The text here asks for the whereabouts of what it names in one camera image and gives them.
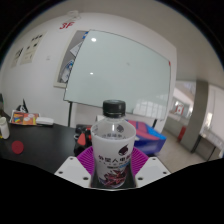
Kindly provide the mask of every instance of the purple holder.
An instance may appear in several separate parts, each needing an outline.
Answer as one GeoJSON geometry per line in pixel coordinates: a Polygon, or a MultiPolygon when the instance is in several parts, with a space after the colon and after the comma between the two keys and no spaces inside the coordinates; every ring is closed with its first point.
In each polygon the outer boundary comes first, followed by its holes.
{"type": "MultiPolygon", "coordinates": [[[[133,176],[135,176],[139,170],[144,166],[148,160],[148,156],[141,152],[137,148],[133,148],[131,156],[131,171],[133,176]]],[[[88,173],[92,176],[95,170],[94,156],[93,156],[93,147],[85,149],[82,153],[77,156],[79,162],[85,167],[88,173]]]]}

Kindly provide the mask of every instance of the pink object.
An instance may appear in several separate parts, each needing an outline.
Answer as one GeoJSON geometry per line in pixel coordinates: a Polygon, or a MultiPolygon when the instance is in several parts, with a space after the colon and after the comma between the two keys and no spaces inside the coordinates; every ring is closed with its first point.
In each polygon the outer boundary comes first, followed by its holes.
{"type": "Polygon", "coordinates": [[[147,128],[145,123],[143,122],[138,122],[138,130],[147,133],[147,128]]]}
{"type": "Polygon", "coordinates": [[[139,170],[145,165],[148,160],[148,156],[137,148],[133,148],[131,157],[131,171],[135,176],[139,170]]]}
{"type": "Polygon", "coordinates": [[[132,124],[132,125],[136,128],[136,121],[130,121],[130,120],[128,120],[128,122],[129,122],[130,124],[132,124]]]}
{"type": "Polygon", "coordinates": [[[95,163],[93,157],[93,148],[92,146],[85,149],[82,153],[77,156],[79,162],[86,168],[90,175],[93,175],[95,170],[95,163]]]}
{"type": "MultiPolygon", "coordinates": [[[[79,162],[85,167],[90,175],[94,174],[95,163],[93,156],[93,148],[90,146],[85,149],[82,153],[77,156],[79,162]]],[[[138,171],[144,166],[146,161],[148,160],[148,156],[145,155],[137,148],[133,148],[132,156],[131,156],[131,171],[133,176],[135,176],[138,171]]]]}
{"type": "Polygon", "coordinates": [[[140,136],[140,137],[143,137],[143,138],[147,138],[147,139],[150,139],[150,140],[159,140],[158,137],[154,136],[154,135],[150,135],[148,133],[145,133],[145,132],[142,132],[138,129],[136,129],[136,135],[137,136],[140,136]]]}

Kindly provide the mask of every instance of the white wall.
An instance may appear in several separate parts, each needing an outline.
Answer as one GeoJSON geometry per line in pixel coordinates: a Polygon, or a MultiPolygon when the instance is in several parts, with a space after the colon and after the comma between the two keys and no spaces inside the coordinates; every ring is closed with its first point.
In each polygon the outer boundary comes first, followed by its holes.
{"type": "MultiPolygon", "coordinates": [[[[25,34],[22,39],[11,47],[1,71],[2,90],[5,99],[5,111],[11,114],[22,103],[24,98],[30,112],[40,112],[42,116],[52,117],[55,123],[67,125],[69,104],[63,101],[64,89],[53,87],[54,78],[63,52],[75,34],[76,30],[96,29],[118,34],[155,50],[171,62],[171,86],[168,108],[170,108],[176,80],[177,56],[176,48],[153,30],[134,21],[113,15],[100,13],[81,13],[81,19],[66,31],[60,31],[61,23],[68,17],[62,16],[45,22],[25,34]],[[20,59],[15,68],[11,63],[15,52],[21,47],[27,47],[29,41],[36,34],[47,31],[43,38],[33,62],[20,64],[20,59]]],[[[90,106],[73,104],[71,126],[75,124],[92,124],[97,114],[102,114],[102,109],[90,106]]],[[[153,119],[128,115],[128,119],[138,119],[152,125],[153,119]]],[[[156,130],[162,131],[164,121],[158,121],[156,130]]]]}
{"type": "Polygon", "coordinates": [[[194,106],[194,102],[177,88],[174,88],[173,96],[191,107],[194,106]]]}
{"type": "Polygon", "coordinates": [[[212,131],[224,141],[224,90],[213,85],[209,85],[206,115],[200,133],[203,132],[203,127],[205,125],[208,113],[213,114],[210,131],[212,131]]]}

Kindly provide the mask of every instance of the bottle neck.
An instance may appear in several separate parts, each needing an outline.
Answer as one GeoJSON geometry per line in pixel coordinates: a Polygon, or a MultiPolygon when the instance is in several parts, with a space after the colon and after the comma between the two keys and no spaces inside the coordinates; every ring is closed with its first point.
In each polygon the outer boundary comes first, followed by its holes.
{"type": "Polygon", "coordinates": [[[111,123],[119,123],[121,121],[124,120],[124,117],[119,117],[119,118],[110,118],[110,117],[105,117],[105,120],[107,122],[111,122],[111,123]]]}

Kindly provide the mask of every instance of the box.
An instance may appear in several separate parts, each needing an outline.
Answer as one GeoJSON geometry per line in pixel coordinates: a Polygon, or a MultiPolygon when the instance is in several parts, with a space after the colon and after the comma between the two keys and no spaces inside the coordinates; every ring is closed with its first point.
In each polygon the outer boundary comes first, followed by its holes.
{"type": "Polygon", "coordinates": [[[144,152],[148,156],[153,156],[160,152],[166,137],[155,131],[152,127],[144,122],[127,120],[136,128],[136,136],[138,140],[135,141],[134,146],[144,152]]]}

